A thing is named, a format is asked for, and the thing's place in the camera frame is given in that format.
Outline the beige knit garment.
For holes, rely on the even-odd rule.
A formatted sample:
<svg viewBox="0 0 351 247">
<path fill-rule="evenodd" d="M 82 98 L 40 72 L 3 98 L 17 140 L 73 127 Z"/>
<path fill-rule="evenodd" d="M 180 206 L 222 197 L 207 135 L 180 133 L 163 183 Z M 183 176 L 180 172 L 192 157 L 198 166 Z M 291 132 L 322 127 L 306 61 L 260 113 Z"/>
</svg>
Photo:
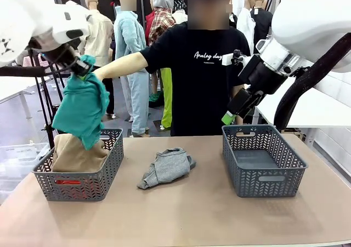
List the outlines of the beige knit garment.
<svg viewBox="0 0 351 247">
<path fill-rule="evenodd" d="M 102 140 L 86 150 L 82 141 L 72 134 L 59 134 L 54 138 L 52 172 L 96 173 L 109 153 Z"/>
</svg>

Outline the person in black T-shirt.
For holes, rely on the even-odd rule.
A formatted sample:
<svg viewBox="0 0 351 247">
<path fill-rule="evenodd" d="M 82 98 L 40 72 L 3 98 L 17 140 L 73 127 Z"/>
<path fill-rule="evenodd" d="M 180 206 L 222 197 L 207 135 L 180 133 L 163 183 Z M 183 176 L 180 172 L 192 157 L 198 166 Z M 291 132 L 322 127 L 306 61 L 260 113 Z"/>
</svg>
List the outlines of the person in black T-shirt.
<svg viewBox="0 0 351 247">
<path fill-rule="evenodd" d="M 172 75 L 172 136 L 222 132 L 227 105 L 243 87 L 242 65 L 222 65 L 225 54 L 250 54 L 242 32 L 230 26 L 231 0 L 188 0 L 188 20 L 168 28 L 142 51 L 147 70 Z"/>
</svg>

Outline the mannequin in light blue fleece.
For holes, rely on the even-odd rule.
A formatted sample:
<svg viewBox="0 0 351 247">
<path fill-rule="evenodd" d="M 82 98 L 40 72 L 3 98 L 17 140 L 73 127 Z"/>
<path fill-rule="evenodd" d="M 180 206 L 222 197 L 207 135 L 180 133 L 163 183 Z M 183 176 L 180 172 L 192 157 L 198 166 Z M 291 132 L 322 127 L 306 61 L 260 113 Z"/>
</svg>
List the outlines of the mannequin in light blue fleece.
<svg viewBox="0 0 351 247">
<path fill-rule="evenodd" d="M 114 34 L 116 42 L 115 58 L 137 53 L 146 48 L 143 26 L 134 12 L 137 0 L 120 0 L 116 6 Z M 145 69 L 122 76 L 121 85 L 124 99 L 132 123 L 133 137 L 148 137 L 147 119 L 149 113 L 149 76 Z"/>
</svg>

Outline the white side table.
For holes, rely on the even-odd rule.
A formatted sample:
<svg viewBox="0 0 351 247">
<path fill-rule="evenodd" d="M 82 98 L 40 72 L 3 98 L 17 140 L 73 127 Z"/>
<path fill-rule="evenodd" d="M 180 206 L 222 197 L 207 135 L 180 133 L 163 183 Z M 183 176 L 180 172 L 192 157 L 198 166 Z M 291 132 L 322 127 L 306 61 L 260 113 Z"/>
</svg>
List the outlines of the white side table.
<svg viewBox="0 0 351 247">
<path fill-rule="evenodd" d="M 267 95 L 256 107 L 268 124 L 273 124 L 278 104 L 294 81 L 294 77 L 289 77 L 273 95 Z M 351 128 L 351 108 L 311 88 L 299 98 L 287 127 Z"/>
</svg>

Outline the white desk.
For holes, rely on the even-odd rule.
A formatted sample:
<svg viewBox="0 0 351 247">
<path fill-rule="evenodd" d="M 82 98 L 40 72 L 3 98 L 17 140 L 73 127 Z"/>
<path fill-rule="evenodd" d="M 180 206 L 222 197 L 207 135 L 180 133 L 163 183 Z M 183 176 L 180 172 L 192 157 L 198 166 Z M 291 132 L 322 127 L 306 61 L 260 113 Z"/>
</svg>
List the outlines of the white desk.
<svg viewBox="0 0 351 247">
<path fill-rule="evenodd" d="M 0 76 L 0 104 L 3 104 L 18 96 L 26 118 L 31 119 L 32 115 L 25 96 L 35 94 L 35 91 L 29 91 L 29 89 L 36 85 L 36 79 L 32 77 Z"/>
</svg>

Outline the grey marl garment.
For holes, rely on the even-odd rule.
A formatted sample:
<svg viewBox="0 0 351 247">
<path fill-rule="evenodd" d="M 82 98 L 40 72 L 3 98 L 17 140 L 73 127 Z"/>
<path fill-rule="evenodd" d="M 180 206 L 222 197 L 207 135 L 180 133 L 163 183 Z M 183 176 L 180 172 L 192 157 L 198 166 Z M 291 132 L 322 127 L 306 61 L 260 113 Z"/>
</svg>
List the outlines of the grey marl garment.
<svg viewBox="0 0 351 247">
<path fill-rule="evenodd" d="M 149 189 L 161 184 L 171 183 L 186 176 L 194 167 L 196 161 L 180 147 L 157 152 L 149 170 L 144 173 L 137 184 L 139 189 Z"/>
</svg>

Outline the mannequin in white shirt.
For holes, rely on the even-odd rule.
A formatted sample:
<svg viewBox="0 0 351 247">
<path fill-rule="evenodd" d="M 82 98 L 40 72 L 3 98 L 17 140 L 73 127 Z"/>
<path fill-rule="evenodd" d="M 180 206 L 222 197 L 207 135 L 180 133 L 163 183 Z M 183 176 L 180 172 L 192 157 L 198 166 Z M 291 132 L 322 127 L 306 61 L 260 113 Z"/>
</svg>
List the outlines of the mannequin in white shirt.
<svg viewBox="0 0 351 247">
<path fill-rule="evenodd" d="M 251 54 L 254 50 L 254 28 L 256 22 L 251 17 L 251 9 L 254 7 L 256 0 L 244 0 L 244 7 L 237 17 L 236 28 L 242 32 L 247 40 Z"/>
</svg>

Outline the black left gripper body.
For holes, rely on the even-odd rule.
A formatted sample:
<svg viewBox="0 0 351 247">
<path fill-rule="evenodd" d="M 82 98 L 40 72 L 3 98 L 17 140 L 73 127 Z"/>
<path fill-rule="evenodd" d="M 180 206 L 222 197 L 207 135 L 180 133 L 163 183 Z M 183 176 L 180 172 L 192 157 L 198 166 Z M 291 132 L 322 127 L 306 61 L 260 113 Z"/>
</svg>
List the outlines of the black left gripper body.
<svg viewBox="0 0 351 247">
<path fill-rule="evenodd" d="M 91 72 L 95 64 L 95 57 L 90 55 L 76 56 L 69 69 L 78 77 L 85 77 Z"/>
</svg>

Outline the mannequin in hood and plaid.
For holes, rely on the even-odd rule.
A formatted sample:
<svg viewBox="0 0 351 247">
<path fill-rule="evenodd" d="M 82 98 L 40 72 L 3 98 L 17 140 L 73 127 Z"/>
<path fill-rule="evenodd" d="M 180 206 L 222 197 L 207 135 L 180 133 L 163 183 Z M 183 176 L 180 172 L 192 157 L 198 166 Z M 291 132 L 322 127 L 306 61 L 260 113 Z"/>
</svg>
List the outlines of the mannequin in hood and plaid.
<svg viewBox="0 0 351 247">
<path fill-rule="evenodd" d="M 152 45 L 160 35 L 176 24 L 172 16 L 173 3 L 174 0 L 152 0 L 154 20 L 150 28 L 149 44 Z M 165 130 L 172 123 L 172 75 L 170 68 L 161 68 L 160 71 L 165 102 L 160 129 Z"/>
</svg>

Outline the grey lattice plastic basket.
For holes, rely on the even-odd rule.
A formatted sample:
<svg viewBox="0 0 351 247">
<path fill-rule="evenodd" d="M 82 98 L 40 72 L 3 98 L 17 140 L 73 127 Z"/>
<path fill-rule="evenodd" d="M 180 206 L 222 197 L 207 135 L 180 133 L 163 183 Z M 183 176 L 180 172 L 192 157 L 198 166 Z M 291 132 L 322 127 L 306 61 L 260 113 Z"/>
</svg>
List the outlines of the grey lattice plastic basket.
<svg viewBox="0 0 351 247">
<path fill-rule="evenodd" d="M 118 172 L 124 158 L 123 130 L 101 131 L 104 148 L 109 151 L 102 167 L 93 173 L 62 173 L 52 171 L 51 149 L 33 168 L 33 174 L 48 201 L 98 202 L 102 201 Z"/>
<path fill-rule="evenodd" d="M 270 125 L 222 127 L 223 157 L 241 198 L 294 197 L 307 163 Z"/>
</svg>

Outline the mannequin in black shirt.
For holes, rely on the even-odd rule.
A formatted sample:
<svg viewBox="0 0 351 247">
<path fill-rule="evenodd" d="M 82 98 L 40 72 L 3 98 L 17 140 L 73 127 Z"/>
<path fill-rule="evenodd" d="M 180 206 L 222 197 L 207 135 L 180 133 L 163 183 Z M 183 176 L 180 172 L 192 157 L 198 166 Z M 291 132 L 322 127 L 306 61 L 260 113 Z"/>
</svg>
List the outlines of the mannequin in black shirt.
<svg viewBox="0 0 351 247">
<path fill-rule="evenodd" d="M 273 15 L 271 12 L 263 9 L 264 0 L 256 0 L 254 8 L 251 10 L 251 17 L 255 21 L 254 27 L 254 53 L 258 53 L 256 44 L 261 39 L 266 39 L 271 28 Z"/>
</svg>

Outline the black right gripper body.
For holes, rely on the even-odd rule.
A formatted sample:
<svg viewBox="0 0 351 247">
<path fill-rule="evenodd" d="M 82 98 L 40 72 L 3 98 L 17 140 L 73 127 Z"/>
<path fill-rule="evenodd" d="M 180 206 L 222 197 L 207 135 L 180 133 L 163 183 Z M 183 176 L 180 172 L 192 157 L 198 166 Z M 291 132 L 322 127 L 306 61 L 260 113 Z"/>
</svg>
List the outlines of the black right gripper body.
<svg viewBox="0 0 351 247">
<path fill-rule="evenodd" d="M 236 116 L 246 117 L 265 97 L 265 93 L 261 90 L 252 91 L 240 89 L 239 92 L 229 101 L 227 105 L 228 111 Z"/>
</svg>

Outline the person's right forearm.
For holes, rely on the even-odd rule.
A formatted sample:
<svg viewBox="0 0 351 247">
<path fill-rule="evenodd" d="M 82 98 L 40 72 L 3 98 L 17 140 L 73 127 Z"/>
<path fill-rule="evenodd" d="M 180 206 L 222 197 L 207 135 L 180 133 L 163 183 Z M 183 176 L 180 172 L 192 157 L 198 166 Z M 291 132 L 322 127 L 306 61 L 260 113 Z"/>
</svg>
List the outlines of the person's right forearm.
<svg viewBox="0 0 351 247">
<path fill-rule="evenodd" d="M 140 52 L 123 56 L 112 62 L 107 69 L 106 78 L 126 76 L 138 72 L 148 65 L 147 61 Z"/>
</svg>

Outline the teal garment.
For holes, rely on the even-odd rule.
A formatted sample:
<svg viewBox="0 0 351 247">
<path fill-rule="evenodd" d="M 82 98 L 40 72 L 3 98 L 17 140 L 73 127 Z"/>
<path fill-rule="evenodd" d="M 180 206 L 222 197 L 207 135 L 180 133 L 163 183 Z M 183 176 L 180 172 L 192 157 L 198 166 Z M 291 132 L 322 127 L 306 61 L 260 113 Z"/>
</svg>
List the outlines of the teal garment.
<svg viewBox="0 0 351 247">
<path fill-rule="evenodd" d="M 109 92 L 93 73 L 84 81 L 74 73 L 68 78 L 63 90 L 63 100 L 54 116 L 52 126 L 56 130 L 72 134 L 90 150 L 99 141 L 104 125 L 101 122 L 109 105 Z"/>
</svg>

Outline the person's right hand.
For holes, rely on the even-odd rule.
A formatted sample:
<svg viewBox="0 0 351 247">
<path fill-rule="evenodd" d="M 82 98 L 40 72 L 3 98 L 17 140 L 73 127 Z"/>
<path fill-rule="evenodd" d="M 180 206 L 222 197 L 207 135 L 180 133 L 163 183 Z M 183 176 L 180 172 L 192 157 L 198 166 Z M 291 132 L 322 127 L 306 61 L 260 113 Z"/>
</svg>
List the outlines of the person's right hand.
<svg viewBox="0 0 351 247">
<path fill-rule="evenodd" d="M 99 80 L 107 79 L 110 78 L 108 70 L 106 66 L 99 67 L 93 71 L 94 75 L 97 77 Z"/>
</svg>

